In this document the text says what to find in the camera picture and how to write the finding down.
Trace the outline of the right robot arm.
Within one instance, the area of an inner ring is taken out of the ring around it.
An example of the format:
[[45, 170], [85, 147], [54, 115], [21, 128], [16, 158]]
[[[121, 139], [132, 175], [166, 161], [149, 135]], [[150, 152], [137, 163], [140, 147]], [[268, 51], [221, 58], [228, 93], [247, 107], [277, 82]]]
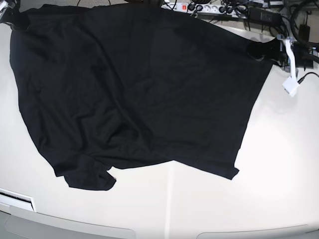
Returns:
[[16, 14], [19, 12], [19, 0], [1, 0], [0, 1], [0, 22], [12, 23]]

